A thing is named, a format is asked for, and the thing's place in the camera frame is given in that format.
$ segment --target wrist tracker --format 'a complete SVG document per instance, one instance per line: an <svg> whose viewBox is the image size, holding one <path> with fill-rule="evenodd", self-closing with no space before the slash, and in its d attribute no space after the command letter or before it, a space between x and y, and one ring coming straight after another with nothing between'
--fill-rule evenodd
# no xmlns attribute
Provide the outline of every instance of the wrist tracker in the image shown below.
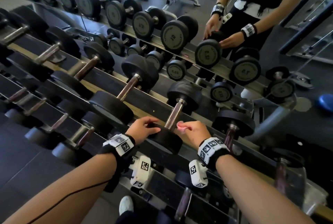
<svg viewBox="0 0 333 224"><path fill-rule="evenodd" d="M223 16L223 12L224 12L224 6L218 2L214 5L213 10L210 14L210 16L214 15L214 14L219 14L219 19L221 20L221 17Z"/></svg>
<svg viewBox="0 0 333 224"><path fill-rule="evenodd" d="M230 150L217 137L210 137L203 141L198 150L198 155L201 157L206 167L211 171L215 171L216 161L220 156L230 154Z"/></svg>
<svg viewBox="0 0 333 224"><path fill-rule="evenodd" d="M244 39L247 39L248 37L255 35L257 33L257 28L256 26L249 23L248 25L245 25L243 28L241 28L240 32L243 33Z"/></svg>
<svg viewBox="0 0 333 224"><path fill-rule="evenodd" d="M117 161L117 168L112 178L107 183L104 191L113 192L119 183L121 173L129 167L131 162L132 149L135 146L133 137L127 134L117 134L103 143L98 154L114 154Z"/></svg>

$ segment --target human hand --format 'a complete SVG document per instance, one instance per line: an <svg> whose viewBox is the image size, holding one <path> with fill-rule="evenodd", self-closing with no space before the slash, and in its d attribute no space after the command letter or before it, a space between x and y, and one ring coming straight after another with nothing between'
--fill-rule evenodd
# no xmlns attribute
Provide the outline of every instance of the human hand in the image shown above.
<svg viewBox="0 0 333 224"><path fill-rule="evenodd" d="M237 32L227 39L220 42L223 49L234 48L241 45L244 42L244 35L242 32Z"/></svg>
<svg viewBox="0 0 333 224"><path fill-rule="evenodd" d="M211 36L211 29L214 28L215 31L218 31L218 25L219 25L219 14L214 14L210 17L210 19L208 20L207 24L206 24L206 28L205 28L205 33L203 35L203 39L207 39L209 36Z"/></svg>
<svg viewBox="0 0 333 224"><path fill-rule="evenodd" d="M160 132L161 129L158 127L147 128L147 124L150 122L158 122L157 118L146 116L141 119L137 119L130 128L126 131L127 135L134 138L136 144L142 143L148 135Z"/></svg>
<svg viewBox="0 0 333 224"><path fill-rule="evenodd" d="M177 125L179 127L188 127L185 129L185 134L196 149L199 149L199 145L204 140L211 137L206 125L201 121L179 122Z"/></svg>

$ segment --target shoe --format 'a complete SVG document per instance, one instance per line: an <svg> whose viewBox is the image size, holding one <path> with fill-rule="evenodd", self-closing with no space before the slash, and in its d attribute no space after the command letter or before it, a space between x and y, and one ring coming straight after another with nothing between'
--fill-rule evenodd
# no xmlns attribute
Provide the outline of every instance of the shoe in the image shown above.
<svg viewBox="0 0 333 224"><path fill-rule="evenodd" d="M119 204L119 215L126 211L134 211L133 200L130 196L123 197Z"/></svg>

